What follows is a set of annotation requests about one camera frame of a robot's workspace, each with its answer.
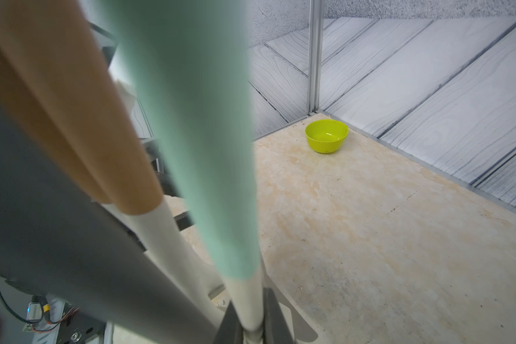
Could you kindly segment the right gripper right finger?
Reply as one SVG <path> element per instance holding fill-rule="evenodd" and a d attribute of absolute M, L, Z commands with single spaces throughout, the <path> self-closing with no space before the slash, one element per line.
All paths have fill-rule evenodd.
<path fill-rule="evenodd" d="M 318 332 L 284 295 L 264 289 L 264 343 L 317 343 Z"/>

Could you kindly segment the cream spatula mint handle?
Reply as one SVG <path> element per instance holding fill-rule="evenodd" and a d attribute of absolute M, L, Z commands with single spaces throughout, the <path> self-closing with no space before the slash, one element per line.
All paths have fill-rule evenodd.
<path fill-rule="evenodd" d="M 243 1 L 101 1 L 249 343 L 264 340 Z"/>

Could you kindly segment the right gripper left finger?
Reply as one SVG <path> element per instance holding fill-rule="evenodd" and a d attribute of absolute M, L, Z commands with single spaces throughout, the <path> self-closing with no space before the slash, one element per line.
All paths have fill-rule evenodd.
<path fill-rule="evenodd" d="M 230 302 L 213 344 L 243 344 L 243 328 L 233 302 Z"/>

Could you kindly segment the grey utensil rack stand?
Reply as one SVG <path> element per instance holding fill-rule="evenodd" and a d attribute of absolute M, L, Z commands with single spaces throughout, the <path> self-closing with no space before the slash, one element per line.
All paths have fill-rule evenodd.
<path fill-rule="evenodd" d="M 158 343 L 216 330 L 0 109 L 0 273 Z"/>

